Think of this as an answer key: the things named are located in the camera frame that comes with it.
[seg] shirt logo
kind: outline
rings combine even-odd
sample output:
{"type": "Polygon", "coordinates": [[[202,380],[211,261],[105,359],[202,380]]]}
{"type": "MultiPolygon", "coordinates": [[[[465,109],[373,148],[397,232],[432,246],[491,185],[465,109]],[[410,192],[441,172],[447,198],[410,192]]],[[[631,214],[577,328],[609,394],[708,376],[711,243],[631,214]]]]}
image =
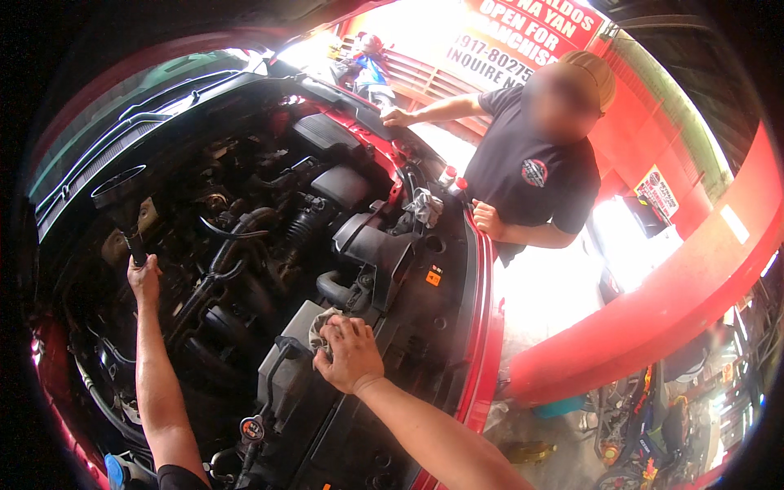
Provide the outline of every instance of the shirt logo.
{"type": "Polygon", "coordinates": [[[541,160],[527,158],[523,160],[523,179],[532,186],[544,187],[547,181],[547,167],[541,160]]]}

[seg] gray rag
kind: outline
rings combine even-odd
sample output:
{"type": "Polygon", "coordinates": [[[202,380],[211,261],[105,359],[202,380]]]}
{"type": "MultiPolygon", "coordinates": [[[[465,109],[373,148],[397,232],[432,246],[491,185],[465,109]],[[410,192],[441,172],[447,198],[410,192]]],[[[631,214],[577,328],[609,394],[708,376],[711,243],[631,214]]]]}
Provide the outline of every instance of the gray rag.
{"type": "Polygon", "coordinates": [[[403,208],[405,211],[413,211],[414,217],[425,226],[432,228],[436,226],[438,217],[444,211],[444,202],[430,193],[423,187],[414,189],[414,198],[403,208]]]}
{"type": "Polygon", "coordinates": [[[336,314],[343,314],[343,312],[332,307],[324,313],[316,315],[316,318],[313,319],[313,323],[310,324],[310,329],[307,331],[307,341],[310,344],[310,350],[313,351],[313,355],[315,355],[319,349],[323,349],[330,361],[332,361],[332,348],[329,346],[327,339],[322,337],[318,332],[321,330],[321,327],[324,326],[324,323],[326,323],[332,315],[336,314]]]}

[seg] black sleeve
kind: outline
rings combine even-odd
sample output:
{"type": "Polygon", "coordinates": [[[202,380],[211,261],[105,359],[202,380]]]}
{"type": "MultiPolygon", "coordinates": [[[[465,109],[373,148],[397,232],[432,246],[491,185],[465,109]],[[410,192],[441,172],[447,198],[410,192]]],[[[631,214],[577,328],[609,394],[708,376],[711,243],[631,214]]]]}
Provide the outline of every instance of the black sleeve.
{"type": "Polygon", "coordinates": [[[491,116],[495,117],[512,103],[520,102],[522,86],[510,87],[508,89],[498,89],[492,92],[479,94],[479,107],[491,116]]]}
{"type": "Polygon", "coordinates": [[[553,211],[553,224],[565,233],[578,234],[582,230],[599,195],[601,181],[587,180],[568,192],[553,211]]]}
{"type": "Polygon", "coordinates": [[[207,484],[189,470],[175,464],[158,468],[158,490],[211,490],[207,484]]]}

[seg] blue object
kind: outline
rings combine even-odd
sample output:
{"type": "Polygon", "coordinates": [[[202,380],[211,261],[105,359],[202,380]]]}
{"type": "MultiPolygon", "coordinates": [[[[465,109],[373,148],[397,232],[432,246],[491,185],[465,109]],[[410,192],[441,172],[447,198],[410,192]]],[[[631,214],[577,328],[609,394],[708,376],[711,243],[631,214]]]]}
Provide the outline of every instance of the blue object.
{"type": "Polygon", "coordinates": [[[357,75],[357,79],[354,81],[357,85],[387,85],[387,80],[384,78],[381,67],[373,59],[373,56],[363,54],[354,61],[362,67],[359,75],[357,75]]]}
{"type": "Polygon", "coordinates": [[[120,488],[123,481],[125,481],[125,471],[123,471],[122,464],[118,461],[117,456],[113,454],[105,455],[103,464],[106,465],[106,472],[109,476],[111,487],[120,488]]]}
{"type": "Polygon", "coordinates": [[[550,417],[562,416],[569,412],[580,410],[583,407],[585,400],[586,396],[584,394],[576,397],[565,398],[564,400],[558,400],[554,401],[553,403],[534,407],[532,412],[534,412],[534,415],[540,419],[549,419],[550,417]]]}

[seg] red wall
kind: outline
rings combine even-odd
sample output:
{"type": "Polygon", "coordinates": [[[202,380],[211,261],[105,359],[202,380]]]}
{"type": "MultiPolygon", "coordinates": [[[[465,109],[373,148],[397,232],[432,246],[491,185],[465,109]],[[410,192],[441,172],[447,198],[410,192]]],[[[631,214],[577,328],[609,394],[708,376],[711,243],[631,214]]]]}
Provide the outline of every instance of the red wall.
{"type": "Polygon", "coordinates": [[[634,189],[657,165],[680,204],[672,221],[678,234],[688,238],[713,206],[698,182],[679,131],[633,70],[608,49],[608,43],[597,38],[589,50],[608,61],[616,84],[615,102],[589,135],[602,176],[600,199],[625,190],[623,184],[634,189]]]}
{"type": "Polygon", "coordinates": [[[688,240],[638,290],[517,354],[505,395],[525,406],[580,395],[693,339],[759,279],[784,238],[783,187],[761,126],[735,181],[688,240]],[[744,244],[720,215],[725,205],[749,231],[744,244]]]}

